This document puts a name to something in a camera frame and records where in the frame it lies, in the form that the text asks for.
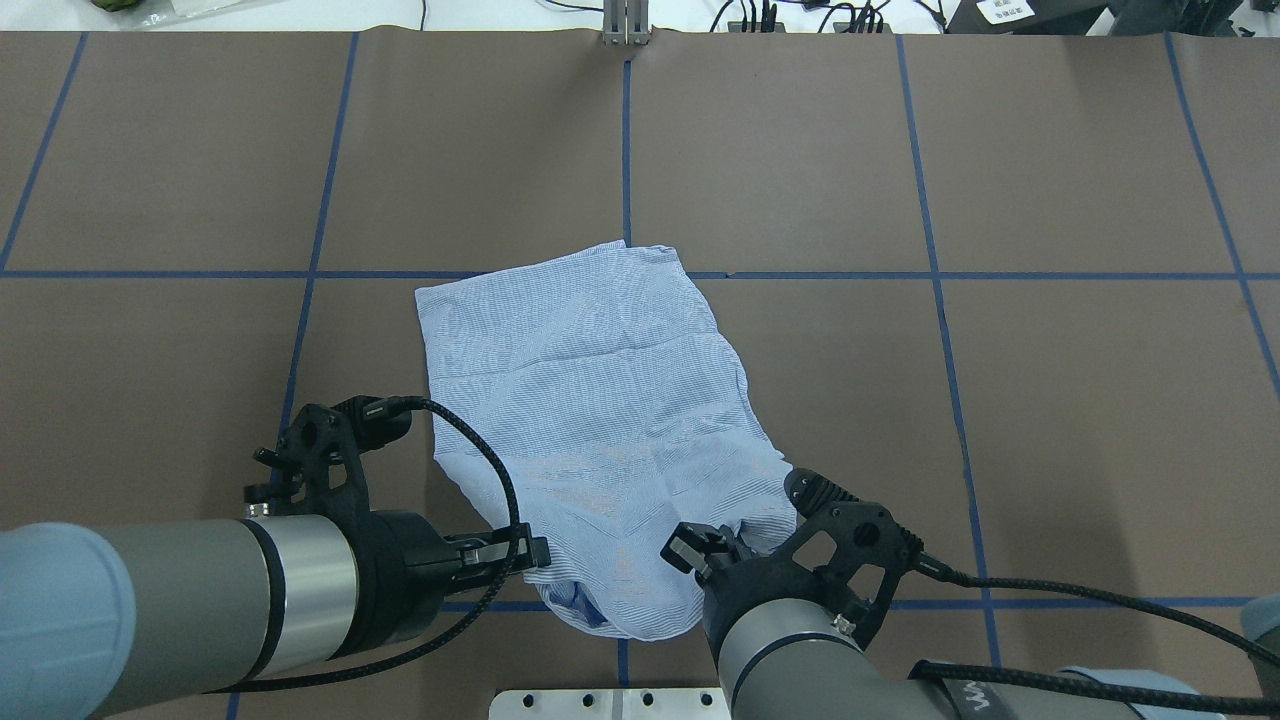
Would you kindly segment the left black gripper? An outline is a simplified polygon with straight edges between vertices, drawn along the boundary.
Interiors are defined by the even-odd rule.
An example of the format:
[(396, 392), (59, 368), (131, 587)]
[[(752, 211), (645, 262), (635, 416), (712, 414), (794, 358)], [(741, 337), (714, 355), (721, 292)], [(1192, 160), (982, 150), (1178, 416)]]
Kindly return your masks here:
[[(512, 565), (503, 562), (515, 546)], [(353, 541), (358, 597), (340, 656), (420, 637), (445, 596), (466, 594), (550, 566), (545, 537), (498, 534), (442, 537), (411, 511), (374, 511), (358, 521)]]

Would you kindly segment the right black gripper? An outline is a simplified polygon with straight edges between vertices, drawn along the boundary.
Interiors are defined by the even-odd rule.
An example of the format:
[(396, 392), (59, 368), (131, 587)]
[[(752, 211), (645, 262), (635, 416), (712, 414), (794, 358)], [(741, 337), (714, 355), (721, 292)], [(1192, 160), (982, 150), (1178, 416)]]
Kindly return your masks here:
[(712, 527), (680, 523), (662, 548), (662, 560), (700, 583), (705, 638), (719, 651), (732, 625), (764, 603), (804, 600), (844, 618), (847, 637), (865, 648), (881, 630), (881, 606), (849, 587), (850, 575), (831, 564), (806, 569), (773, 557), (751, 523)]

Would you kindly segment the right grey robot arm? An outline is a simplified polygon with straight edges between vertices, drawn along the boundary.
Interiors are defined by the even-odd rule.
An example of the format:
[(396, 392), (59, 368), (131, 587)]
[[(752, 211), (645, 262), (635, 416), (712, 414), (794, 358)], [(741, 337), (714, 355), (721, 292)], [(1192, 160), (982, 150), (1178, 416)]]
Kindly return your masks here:
[(956, 582), (920, 541), (873, 503), (813, 512), (773, 553), (732, 530), (684, 523), (663, 559), (704, 593), (703, 625), (733, 719), (1188, 719), (1277, 716), (1277, 597), (1249, 602), (1242, 630), (1144, 602), (1244, 651), (1260, 697), (1142, 685), (1134, 674), (1030, 673), (923, 660), (905, 679), (883, 675), (867, 650), (902, 575)]

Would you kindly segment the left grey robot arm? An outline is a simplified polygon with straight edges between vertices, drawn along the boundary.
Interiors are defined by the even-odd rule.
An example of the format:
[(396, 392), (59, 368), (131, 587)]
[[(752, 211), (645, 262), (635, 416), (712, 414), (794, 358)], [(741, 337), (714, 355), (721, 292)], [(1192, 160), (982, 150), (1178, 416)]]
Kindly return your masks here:
[(88, 719), (421, 637), (445, 597), (550, 561), (547, 541), (375, 512), (3, 533), (3, 716)]

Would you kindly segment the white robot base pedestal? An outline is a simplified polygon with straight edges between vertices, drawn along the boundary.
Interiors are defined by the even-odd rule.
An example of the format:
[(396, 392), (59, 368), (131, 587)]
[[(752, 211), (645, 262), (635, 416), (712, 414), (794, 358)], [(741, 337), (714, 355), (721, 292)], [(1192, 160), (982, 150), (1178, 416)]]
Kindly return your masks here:
[(503, 691), (489, 719), (730, 719), (718, 688)]

